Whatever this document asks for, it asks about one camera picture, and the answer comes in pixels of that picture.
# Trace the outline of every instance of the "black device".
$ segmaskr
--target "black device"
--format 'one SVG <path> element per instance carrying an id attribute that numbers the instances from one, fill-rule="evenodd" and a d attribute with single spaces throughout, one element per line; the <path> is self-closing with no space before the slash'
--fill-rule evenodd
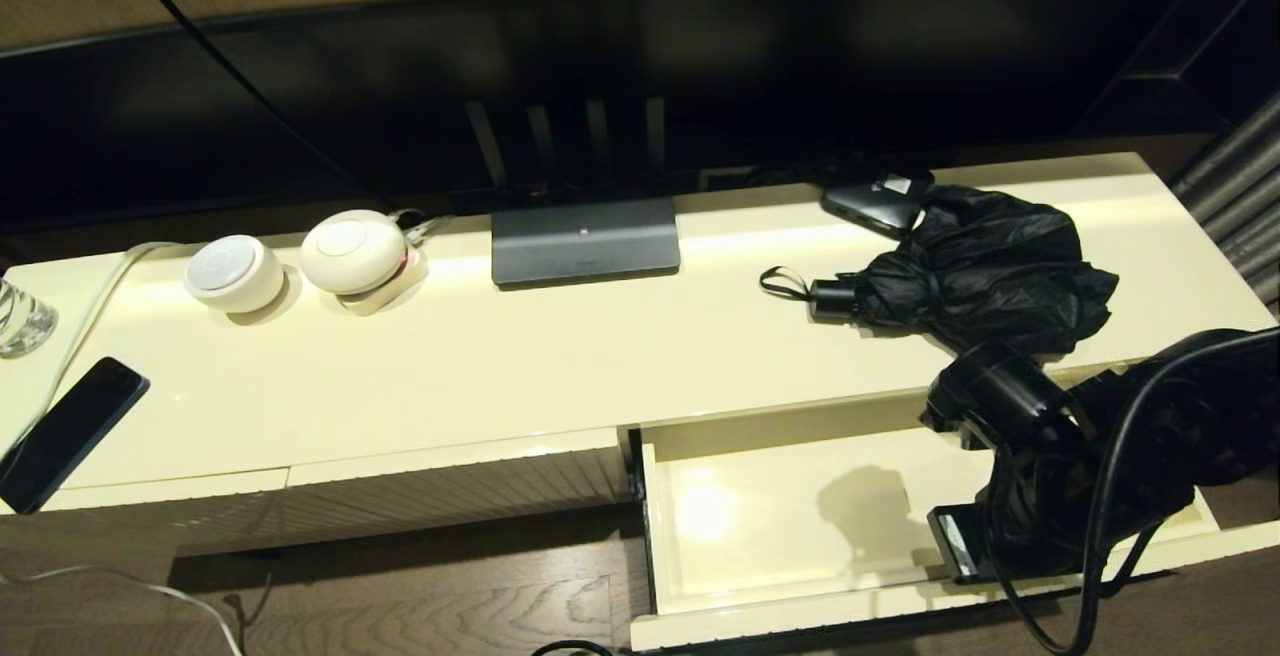
<path id="1" fill-rule="evenodd" d="M 150 384 L 115 359 L 93 364 L 0 460 L 0 498 L 36 514 Z"/>
<path id="2" fill-rule="evenodd" d="M 1194 486 L 1233 483 L 1274 463 L 1277 334 L 1197 333 L 1069 391 L 1001 341 L 960 355 L 929 388 L 920 420 L 959 430 L 964 447 L 991 448 L 996 460 L 973 504 L 929 512 L 951 578 L 998 580 L 1042 646 L 1083 653 L 1098 598 L 1124 587 L 1156 529 L 1192 502 Z M 1103 584 L 1107 554 L 1134 534 L 1119 575 Z M 1082 571 L 1075 637 L 1060 644 L 1038 628 L 1011 579 Z"/>
<path id="3" fill-rule="evenodd" d="M 842 165 L 841 172 L 842 183 L 823 191 L 823 210 L 890 238 L 911 231 L 933 186 L 933 174 L 922 168 L 867 163 Z"/>
<path id="4" fill-rule="evenodd" d="M 550 286 L 680 268 L 669 197 L 493 214 L 493 282 Z"/>

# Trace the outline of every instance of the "smartphone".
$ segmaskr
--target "smartphone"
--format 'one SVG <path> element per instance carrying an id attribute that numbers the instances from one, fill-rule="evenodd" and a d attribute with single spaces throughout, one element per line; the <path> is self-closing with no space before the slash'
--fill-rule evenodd
<path id="1" fill-rule="evenodd" d="M 36 514 L 150 384 L 115 359 L 93 364 L 0 460 L 0 498 Z"/>

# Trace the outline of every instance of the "drawer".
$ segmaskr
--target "drawer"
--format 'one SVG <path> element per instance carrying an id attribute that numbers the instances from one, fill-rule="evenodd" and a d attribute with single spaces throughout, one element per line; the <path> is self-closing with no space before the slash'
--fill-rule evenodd
<path id="1" fill-rule="evenodd" d="M 655 614 L 632 623 L 632 648 L 1002 600 L 997 584 L 947 578 L 925 521 L 933 506 L 973 501 L 992 455 L 922 427 L 924 395 L 644 429 Z M 1107 577 L 1130 542 L 1116 547 Z M 1197 492 L 1157 532 L 1138 573 L 1275 545 L 1280 524 L 1221 530 Z M 1078 584 L 1062 577 L 1019 587 Z"/>

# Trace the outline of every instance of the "black umbrella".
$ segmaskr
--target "black umbrella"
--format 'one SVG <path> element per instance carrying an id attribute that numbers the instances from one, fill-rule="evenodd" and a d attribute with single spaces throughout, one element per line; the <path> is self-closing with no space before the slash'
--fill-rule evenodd
<path id="1" fill-rule="evenodd" d="M 859 273 L 813 287 L 760 286 L 809 302 L 817 320 L 919 328 L 965 350 L 1002 338 L 1024 354 L 1069 354 L 1107 322 L 1119 277 L 1082 260 L 1062 211 L 1006 193 L 933 186 L 924 220 Z"/>

